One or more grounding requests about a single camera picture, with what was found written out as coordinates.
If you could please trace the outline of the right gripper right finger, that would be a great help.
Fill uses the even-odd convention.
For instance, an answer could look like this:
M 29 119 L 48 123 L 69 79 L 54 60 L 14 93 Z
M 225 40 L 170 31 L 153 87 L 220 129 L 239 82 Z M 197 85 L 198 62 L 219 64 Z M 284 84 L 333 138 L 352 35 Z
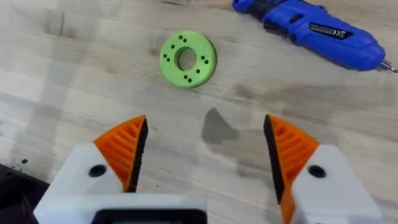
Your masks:
M 336 146 L 271 114 L 265 116 L 263 130 L 284 224 L 383 222 L 379 207 Z

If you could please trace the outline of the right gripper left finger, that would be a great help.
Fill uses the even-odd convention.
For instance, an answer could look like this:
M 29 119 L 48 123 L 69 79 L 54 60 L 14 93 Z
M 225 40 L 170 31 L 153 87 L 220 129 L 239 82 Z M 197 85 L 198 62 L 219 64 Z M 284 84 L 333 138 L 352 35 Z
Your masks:
M 147 135 L 147 119 L 142 115 L 93 142 L 76 145 L 45 196 L 135 192 Z

